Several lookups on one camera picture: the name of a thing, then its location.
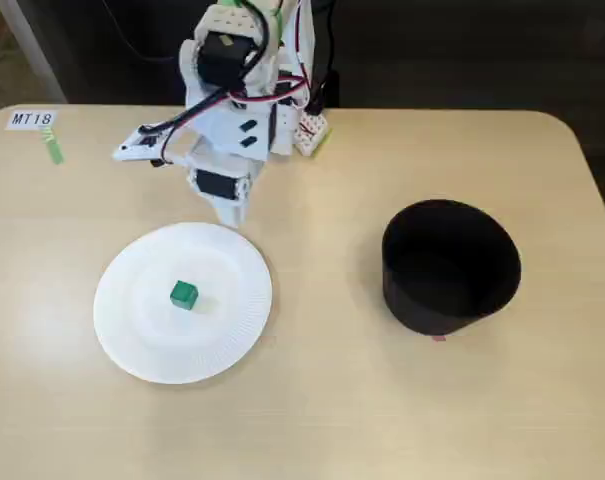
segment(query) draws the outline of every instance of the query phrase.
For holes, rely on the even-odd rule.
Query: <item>green block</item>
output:
[[[176,307],[191,310],[198,299],[198,289],[190,283],[178,281],[171,292],[171,302]]]

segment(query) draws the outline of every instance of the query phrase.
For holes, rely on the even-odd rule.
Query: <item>label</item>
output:
[[[55,123],[58,112],[54,110],[15,110],[9,118],[7,130],[41,130]]]

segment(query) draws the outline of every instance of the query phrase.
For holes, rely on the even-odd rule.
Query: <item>black bowl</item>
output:
[[[407,207],[382,241],[384,299],[405,326],[448,335],[502,309],[520,284],[509,234],[489,215],[452,200]]]

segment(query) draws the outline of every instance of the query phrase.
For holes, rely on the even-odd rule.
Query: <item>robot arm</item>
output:
[[[290,155],[294,144],[308,144],[311,132],[304,113],[315,48],[311,1],[253,1],[221,0],[207,9],[180,49],[187,110],[141,126],[114,153],[120,161],[187,168],[193,190],[233,227],[244,221],[270,153]],[[316,130],[323,135],[321,121]],[[179,156],[170,143],[183,129],[198,140]]]

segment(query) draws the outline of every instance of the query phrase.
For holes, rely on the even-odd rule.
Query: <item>paper plate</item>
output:
[[[191,311],[171,303],[176,282],[195,285]],[[182,384],[212,377],[256,343],[271,310],[269,270],[244,237],[181,223],[126,247],[95,294],[95,332],[120,368],[143,380]]]

